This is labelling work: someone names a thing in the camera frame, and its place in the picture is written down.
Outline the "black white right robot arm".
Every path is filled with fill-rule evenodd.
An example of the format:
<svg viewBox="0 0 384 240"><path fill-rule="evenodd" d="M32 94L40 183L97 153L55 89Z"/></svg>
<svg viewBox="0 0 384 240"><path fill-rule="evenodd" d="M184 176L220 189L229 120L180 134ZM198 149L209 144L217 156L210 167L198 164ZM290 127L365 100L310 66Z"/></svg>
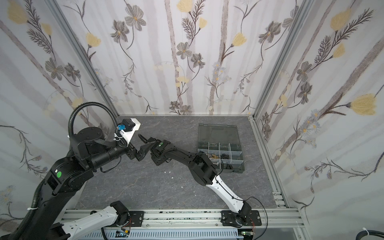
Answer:
<svg viewBox="0 0 384 240"><path fill-rule="evenodd" d="M252 222L252 207L224 183L207 154L202 151L191 153L176 147L169 141L146 139L141 134L139 138L145 143L141 146L140 153L146 155L150 152L151 159L157 166L169 160L175 160L187 166L199 185L210 188L226 203L232 216L222 220L224 226L240 228Z"/></svg>

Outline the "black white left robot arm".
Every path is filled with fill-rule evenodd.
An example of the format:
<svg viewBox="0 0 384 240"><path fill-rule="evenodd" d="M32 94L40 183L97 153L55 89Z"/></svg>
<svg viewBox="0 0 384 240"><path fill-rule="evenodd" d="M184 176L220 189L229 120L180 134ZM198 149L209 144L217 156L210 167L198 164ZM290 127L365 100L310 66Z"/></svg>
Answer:
<svg viewBox="0 0 384 240"><path fill-rule="evenodd" d="M35 190L32 206L12 234L2 240L74 240L93 232L97 228L112 225L116 220L129 216L125 206L116 202L107 208L107 213L93 214L81 221L79 227L56 223L62 209L94 176L97 169L126 154L130 159L142 160L152 147L155 139L140 139L145 143L137 151L130 144L135 130L139 127L124 125L118 137L124 145L105 140L100 128L88 127L77 134L69 127L70 150L65 158L54 163L46 177Z"/></svg>

